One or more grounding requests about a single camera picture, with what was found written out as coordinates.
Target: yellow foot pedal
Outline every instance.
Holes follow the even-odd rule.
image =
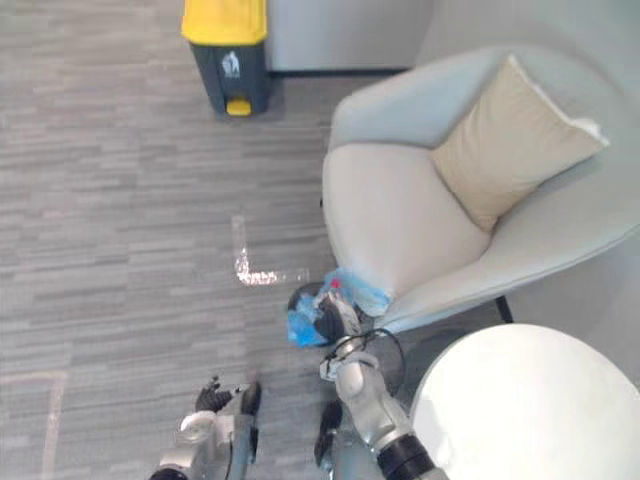
[[[251,115],[251,104],[244,98],[233,98],[227,102],[227,113],[234,117]]]

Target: trash bin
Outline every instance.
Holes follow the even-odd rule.
[[[245,116],[267,109],[266,0],[185,0],[182,35],[216,112]]]

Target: plastic bag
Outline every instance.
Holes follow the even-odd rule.
[[[352,306],[359,307],[372,317],[383,315],[391,299],[381,290],[368,285],[364,280],[344,268],[338,268],[325,275],[324,284],[314,297],[300,295],[295,309],[287,312],[287,339],[298,347],[325,345],[328,340],[314,328],[314,323],[322,316],[317,308],[329,290],[338,293]]]

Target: white wall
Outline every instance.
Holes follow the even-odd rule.
[[[576,55],[640,105],[640,1],[433,0],[418,64],[496,43]]]
[[[516,322],[553,327],[585,341],[640,388],[640,233],[507,300]]]
[[[433,0],[269,0],[271,69],[406,68]]]

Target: white round table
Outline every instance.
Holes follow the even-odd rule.
[[[640,394],[583,342],[533,325],[481,330],[425,374],[411,418],[451,480],[638,480]]]

